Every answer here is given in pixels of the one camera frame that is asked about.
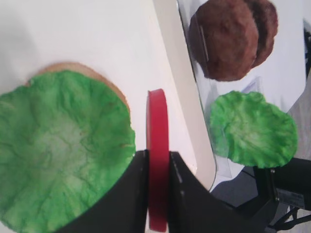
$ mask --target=green lettuce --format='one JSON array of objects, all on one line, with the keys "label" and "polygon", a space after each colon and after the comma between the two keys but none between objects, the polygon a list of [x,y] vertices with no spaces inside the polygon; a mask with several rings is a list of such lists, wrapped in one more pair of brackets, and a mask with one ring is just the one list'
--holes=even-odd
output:
[{"label": "green lettuce", "polygon": [[0,220],[54,232],[94,205],[135,153],[126,105],[82,74],[46,73],[0,96]]},{"label": "green lettuce", "polygon": [[298,146],[292,117],[257,92],[218,97],[211,105],[209,131],[217,155],[246,166],[283,166]]}]

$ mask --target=meat patty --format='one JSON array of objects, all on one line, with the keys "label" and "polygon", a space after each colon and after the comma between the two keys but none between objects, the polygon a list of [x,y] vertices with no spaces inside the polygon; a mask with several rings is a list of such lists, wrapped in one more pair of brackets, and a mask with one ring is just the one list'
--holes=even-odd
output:
[{"label": "meat patty", "polygon": [[244,0],[253,12],[259,39],[257,58],[252,67],[259,66],[271,54],[274,45],[274,37],[277,34],[277,13],[275,6],[268,0]]},{"label": "meat patty", "polygon": [[236,81],[251,69],[259,33],[243,0],[209,0],[191,18],[192,54],[206,77]]}]

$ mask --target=gray floor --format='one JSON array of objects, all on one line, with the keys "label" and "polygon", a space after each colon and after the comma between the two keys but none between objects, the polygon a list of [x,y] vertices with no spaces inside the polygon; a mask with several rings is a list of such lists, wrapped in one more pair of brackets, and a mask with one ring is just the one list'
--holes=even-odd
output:
[{"label": "gray floor", "polygon": [[[289,114],[295,119],[299,133],[299,149],[295,157],[311,160],[311,74],[304,93]],[[252,173],[251,167],[246,167],[245,170]],[[236,179],[217,186],[212,195],[233,206],[239,206],[257,196],[256,182],[251,176],[242,172]],[[275,219],[283,216],[286,210],[286,205],[280,205]],[[308,211],[300,210],[298,217],[309,214],[311,213]],[[280,233],[311,233],[311,223],[300,224],[289,231],[280,231]]]}]

